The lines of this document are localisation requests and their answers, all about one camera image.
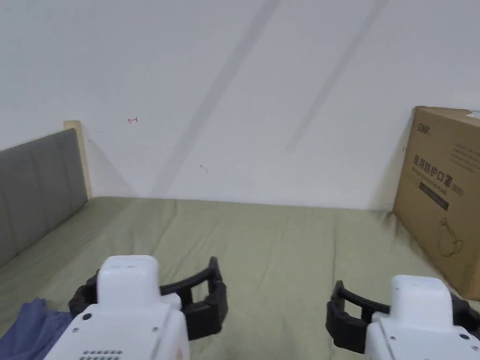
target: green bed sheet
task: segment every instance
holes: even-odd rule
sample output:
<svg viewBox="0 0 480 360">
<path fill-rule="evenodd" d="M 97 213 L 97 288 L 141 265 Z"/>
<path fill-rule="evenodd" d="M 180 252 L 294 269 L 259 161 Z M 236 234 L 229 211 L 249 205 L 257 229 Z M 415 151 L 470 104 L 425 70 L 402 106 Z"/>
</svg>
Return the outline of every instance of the green bed sheet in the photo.
<svg viewBox="0 0 480 360">
<path fill-rule="evenodd" d="M 228 287 L 223 331 L 192 359 L 357 359 L 325 330 L 333 284 L 389 302 L 396 274 L 438 276 L 394 215 L 208 201 L 95 198 L 0 269 L 0 333 L 38 296 L 67 310 L 111 255 L 149 254 L 161 284 L 217 256 Z M 195 289 L 194 298 L 206 295 Z"/>
</svg>

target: white wall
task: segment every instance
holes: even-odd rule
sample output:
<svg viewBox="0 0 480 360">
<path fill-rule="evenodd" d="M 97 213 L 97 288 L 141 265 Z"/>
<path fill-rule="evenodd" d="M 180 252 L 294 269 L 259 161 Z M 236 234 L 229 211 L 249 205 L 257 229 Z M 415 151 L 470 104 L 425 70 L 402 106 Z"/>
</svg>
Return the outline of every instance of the white wall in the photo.
<svg viewBox="0 0 480 360">
<path fill-rule="evenodd" d="M 0 147 L 81 120 L 95 196 L 389 209 L 412 107 L 480 108 L 479 13 L 4 0 Z"/>
</svg>

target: gray upholstered headboard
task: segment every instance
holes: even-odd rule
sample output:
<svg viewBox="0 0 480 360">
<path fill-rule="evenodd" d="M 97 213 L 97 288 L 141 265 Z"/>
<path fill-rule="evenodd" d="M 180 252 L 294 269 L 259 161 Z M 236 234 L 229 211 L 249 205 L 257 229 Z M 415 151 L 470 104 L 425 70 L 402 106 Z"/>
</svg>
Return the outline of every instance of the gray upholstered headboard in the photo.
<svg viewBox="0 0 480 360">
<path fill-rule="evenodd" d="M 86 202 L 74 129 L 0 151 L 0 266 Z"/>
</svg>

